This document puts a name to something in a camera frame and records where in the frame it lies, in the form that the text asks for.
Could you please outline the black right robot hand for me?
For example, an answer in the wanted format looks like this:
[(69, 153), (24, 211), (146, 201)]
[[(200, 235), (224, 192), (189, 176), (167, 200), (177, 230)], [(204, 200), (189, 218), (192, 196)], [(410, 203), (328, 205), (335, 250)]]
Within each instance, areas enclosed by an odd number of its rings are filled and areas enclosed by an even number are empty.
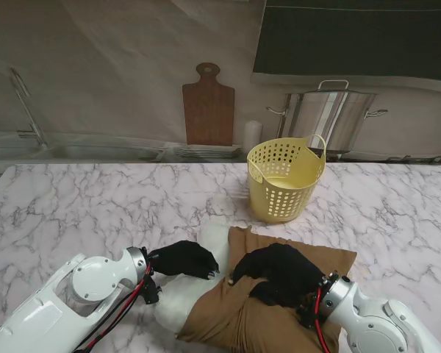
[(315, 292), (324, 273), (299, 250), (273, 243), (244, 255), (230, 280), (234, 285), (243, 277), (262, 280), (249, 293), (251, 298), (268, 306), (297, 308)]

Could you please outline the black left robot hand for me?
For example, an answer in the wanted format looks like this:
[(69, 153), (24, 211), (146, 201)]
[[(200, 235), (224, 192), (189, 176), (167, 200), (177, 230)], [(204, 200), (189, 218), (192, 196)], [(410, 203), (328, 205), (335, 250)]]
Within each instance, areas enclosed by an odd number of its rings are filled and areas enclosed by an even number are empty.
[(189, 240), (151, 251), (148, 261), (155, 272), (166, 276), (184, 274), (199, 279), (212, 279), (219, 273), (219, 265), (213, 254), (199, 243)]

